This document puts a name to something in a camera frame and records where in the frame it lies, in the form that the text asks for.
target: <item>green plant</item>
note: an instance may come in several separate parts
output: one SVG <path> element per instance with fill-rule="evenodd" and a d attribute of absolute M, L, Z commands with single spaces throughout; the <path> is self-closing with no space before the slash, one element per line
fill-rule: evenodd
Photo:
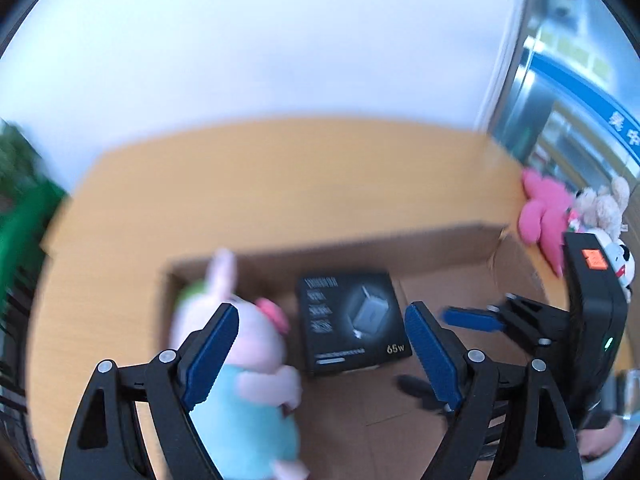
<path fill-rule="evenodd" d="M 5 208 L 38 181 L 38 153 L 15 124 L 0 120 L 0 196 Z"/>

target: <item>blue plush clothing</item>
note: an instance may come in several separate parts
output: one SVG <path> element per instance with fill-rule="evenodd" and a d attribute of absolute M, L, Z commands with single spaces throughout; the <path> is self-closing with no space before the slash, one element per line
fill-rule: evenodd
<path fill-rule="evenodd" d="M 236 394 L 242 368 L 224 365 L 191 420 L 225 480 L 273 478 L 274 460 L 297 460 L 298 428 L 282 409 L 254 404 Z"/>

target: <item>pink plush toy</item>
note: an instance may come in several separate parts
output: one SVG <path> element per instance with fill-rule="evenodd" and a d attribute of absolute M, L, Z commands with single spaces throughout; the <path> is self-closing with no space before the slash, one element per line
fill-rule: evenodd
<path fill-rule="evenodd" d="M 238 336 L 204 402 L 191 412 L 205 449 L 230 480 L 305 480 L 298 428 L 290 414 L 300 404 L 298 371 L 284 365 L 289 321 L 273 301 L 255 304 L 233 295 L 236 259 L 219 250 L 199 292 L 177 308 L 170 343 L 178 348 L 204 327 L 221 303 L 238 310 Z"/>
<path fill-rule="evenodd" d="M 518 220 L 520 237 L 526 244 L 539 243 L 551 268 L 562 276 L 562 234 L 567 231 L 574 196 L 561 182 L 531 168 L 522 170 L 522 184 L 529 201 Z"/>

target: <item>metal screw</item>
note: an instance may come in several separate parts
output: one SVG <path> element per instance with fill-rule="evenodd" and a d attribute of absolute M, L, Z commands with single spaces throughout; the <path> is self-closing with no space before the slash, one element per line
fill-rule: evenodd
<path fill-rule="evenodd" d="M 101 374 L 105 374 L 107 373 L 109 370 L 111 370 L 111 367 L 113 365 L 111 364 L 111 361 L 101 361 L 100 364 L 98 365 L 98 371 Z"/>
<path fill-rule="evenodd" d="M 467 356 L 475 363 L 481 363 L 484 361 L 484 354 L 479 350 L 469 350 Z"/>
<path fill-rule="evenodd" d="M 546 363 L 542 359 L 533 359 L 531 366 L 537 372 L 544 372 L 546 370 Z"/>
<path fill-rule="evenodd" d="M 170 363 L 175 359 L 175 352 L 173 350 L 165 350 L 164 352 L 160 352 L 159 359 L 161 363 Z"/>

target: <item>blue gripper pad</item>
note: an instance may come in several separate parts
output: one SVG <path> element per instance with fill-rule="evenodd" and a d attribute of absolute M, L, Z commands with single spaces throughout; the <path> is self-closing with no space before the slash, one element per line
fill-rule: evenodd
<path fill-rule="evenodd" d="M 229 305 L 224 310 L 221 306 L 201 330 L 201 333 L 209 332 L 209 335 L 206 336 L 186 373 L 186 387 L 181 401 L 187 412 L 196 404 L 207 400 L 231 345 L 238 336 L 238 326 L 238 310 Z M 199 338 L 194 344 L 200 344 Z"/>
<path fill-rule="evenodd" d="M 504 329 L 495 314 L 487 310 L 450 306 L 444 311 L 442 320 L 448 325 L 482 332 L 501 332 Z"/>
<path fill-rule="evenodd" d="M 404 328 L 431 382 L 436 398 L 440 402 L 447 402 L 452 410 L 456 410 L 462 403 L 456 367 L 442 343 L 413 304 L 409 305 L 404 313 Z"/>

